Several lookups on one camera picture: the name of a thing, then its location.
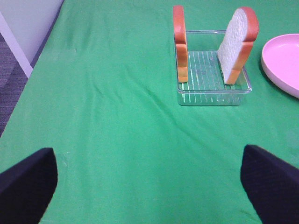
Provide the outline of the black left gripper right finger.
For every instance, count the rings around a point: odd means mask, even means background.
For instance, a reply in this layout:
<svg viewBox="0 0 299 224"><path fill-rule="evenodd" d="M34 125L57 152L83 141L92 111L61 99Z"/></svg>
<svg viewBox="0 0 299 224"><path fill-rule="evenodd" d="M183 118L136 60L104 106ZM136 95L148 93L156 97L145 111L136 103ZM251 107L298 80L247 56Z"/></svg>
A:
<svg viewBox="0 0 299 224"><path fill-rule="evenodd" d="M299 170L256 145L246 145L242 186L264 224L299 222Z"/></svg>

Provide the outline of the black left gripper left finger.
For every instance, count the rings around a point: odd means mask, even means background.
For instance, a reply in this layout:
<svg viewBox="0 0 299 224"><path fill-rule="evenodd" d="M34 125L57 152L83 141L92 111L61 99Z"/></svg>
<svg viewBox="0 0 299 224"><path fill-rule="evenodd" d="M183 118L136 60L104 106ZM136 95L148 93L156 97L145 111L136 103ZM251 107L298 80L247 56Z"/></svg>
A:
<svg viewBox="0 0 299 224"><path fill-rule="evenodd" d="M37 224L56 190L57 162L42 148L0 174L0 222Z"/></svg>

